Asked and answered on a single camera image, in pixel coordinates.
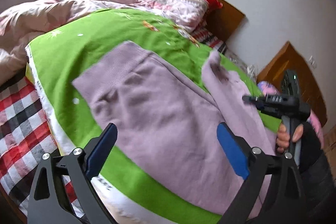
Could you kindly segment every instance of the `wall socket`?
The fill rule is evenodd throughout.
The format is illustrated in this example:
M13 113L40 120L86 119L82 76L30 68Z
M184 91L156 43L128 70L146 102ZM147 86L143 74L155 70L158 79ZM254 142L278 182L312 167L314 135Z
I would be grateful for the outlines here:
M313 55L310 56L310 58L309 58L309 64L312 66L313 69L317 68L317 64L316 64L315 59L313 58Z

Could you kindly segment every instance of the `metal screw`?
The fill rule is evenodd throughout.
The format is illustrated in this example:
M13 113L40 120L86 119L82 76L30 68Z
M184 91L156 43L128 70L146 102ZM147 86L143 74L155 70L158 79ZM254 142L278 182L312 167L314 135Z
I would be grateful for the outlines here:
M73 150L73 154L76 155L76 156L79 155L80 153L82 153L82 149L79 148L79 147L77 147Z
M289 152L286 152L286 153L285 153L285 158L286 158L286 159L289 159L289 160L290 160L292 157L293 157L293 156L292 156L291 153L289 153Z
M253 147L252 148L252 153L259 155L261 153L261 149L259 147Z
M50 154L49 153L44 153L42 156L42 159L47 160L48 158L50 158Z

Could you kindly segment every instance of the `green blanket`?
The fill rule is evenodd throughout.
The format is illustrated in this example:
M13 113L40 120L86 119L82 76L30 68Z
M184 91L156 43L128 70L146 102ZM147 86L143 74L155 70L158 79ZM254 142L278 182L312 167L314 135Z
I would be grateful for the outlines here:
M102 129L71 82L124 41L131 40L157 53L207 92L201 81L201 67L211 49L202 44L196 47L173 25L161 16L139 10L100 10L39 36L29 44L37 83L45 91L60 126L76 146L84 147ZM255 83L226 57L222 56L221 64L237 71L251 94L260 94ZM260 116L265 126L276 132L279 120ZM117 147L110 153L101 174L136 203L176 223L208 224L220 218L164 188Z

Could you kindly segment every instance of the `headboard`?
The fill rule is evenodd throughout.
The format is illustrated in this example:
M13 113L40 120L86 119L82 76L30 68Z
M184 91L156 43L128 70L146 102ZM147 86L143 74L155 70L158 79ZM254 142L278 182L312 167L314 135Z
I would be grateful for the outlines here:
M328 119L322 93L305 59L294 49L289 41L258 74L257 82L267 81L272 83L278 90L281 90L281 80L284 77L284 71L287 69L296 71L299 78L301 98L310 104L311 109L315 112L323 127Z
M218 1L223 3L223 8L209 14L206 18L207 29L225 42L237 29L245 15L225 0Z

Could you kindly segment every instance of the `human hand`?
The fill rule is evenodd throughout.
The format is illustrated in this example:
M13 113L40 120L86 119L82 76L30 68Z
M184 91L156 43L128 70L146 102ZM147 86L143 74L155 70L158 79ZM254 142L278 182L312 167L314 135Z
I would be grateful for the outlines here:
M299 139L301 139L303 134L303 125L299 125L294 132L293 142L296 143ZM280 124L278 132L277 132L277 145L278 145L278 153L283 153L289 147L289 133L284 124Z

